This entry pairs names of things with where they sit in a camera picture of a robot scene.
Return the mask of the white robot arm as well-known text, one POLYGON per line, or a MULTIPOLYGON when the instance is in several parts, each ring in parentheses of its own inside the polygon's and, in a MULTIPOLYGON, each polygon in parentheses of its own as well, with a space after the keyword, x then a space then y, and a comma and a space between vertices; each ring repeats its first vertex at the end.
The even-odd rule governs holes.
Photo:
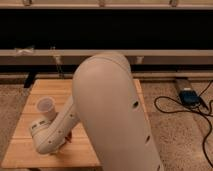
POLYGON ((35 149, 48 154, 82 124, 103 171, 164 171, 127 58, 102 52, 76 69, 72 95, 54 120, 30 127, 35 149))

